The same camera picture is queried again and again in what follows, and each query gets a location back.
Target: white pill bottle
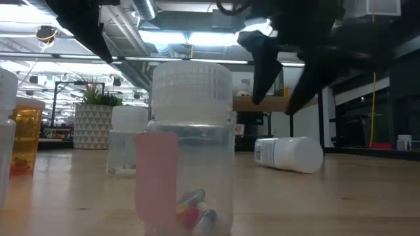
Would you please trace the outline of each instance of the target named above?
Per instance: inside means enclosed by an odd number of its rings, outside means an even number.
[[[324,152],[313,138],[263,138],[255,142],[254,159],[260,165],[312,174],[320,169]]]

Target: white planter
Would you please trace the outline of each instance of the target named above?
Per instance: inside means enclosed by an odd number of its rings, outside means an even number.
[[[108,149],[112,106],[76,105],[73,147]]]

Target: wooden table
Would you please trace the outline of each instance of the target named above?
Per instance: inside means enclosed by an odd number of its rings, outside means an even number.
[[[49,151],[13,177],[1,236],[141,236],[132,179],[107,177],[104,151]],[[334,155],[316,174],[236,155],[234,236],[378,236],[420,232],[420,163]]]

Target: bottle cap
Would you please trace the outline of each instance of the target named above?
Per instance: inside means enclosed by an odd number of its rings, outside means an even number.
[[[148,116],[146,108],[116,106],[112,110],[112,128],[120,131],[143,132],[146,130]]]
[[[209,62],[168,62],[153,74],[152,109],[156,119],[207,121],[229,118],[232,73]]]

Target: black cable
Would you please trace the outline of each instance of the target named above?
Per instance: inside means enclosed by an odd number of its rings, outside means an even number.
[[[216,1],[216,5],[217,5],[217,8],[223,13],[223,14],[225,14],[225,15],[228,15],[228,16],[234,16],[234,15],[236,15],[236,14],[238,14],[238,13],[241,13],[241,12],[243,12],[244,10],[246,10],[248,7],[250,7],[251,5],[252,5],[252,0],[248,0],[245,4],[243,4],[242,6],[240,6],[240,7],[238,7],[238,8],[236,8],[236,5],[238,4],[237,3],[237,1],[238,0],[235,0],[233,3],[232,3],[232,10],[227,10],[226,8],[224,8],[223,6],[222,6],[222,0],[217,0]]]

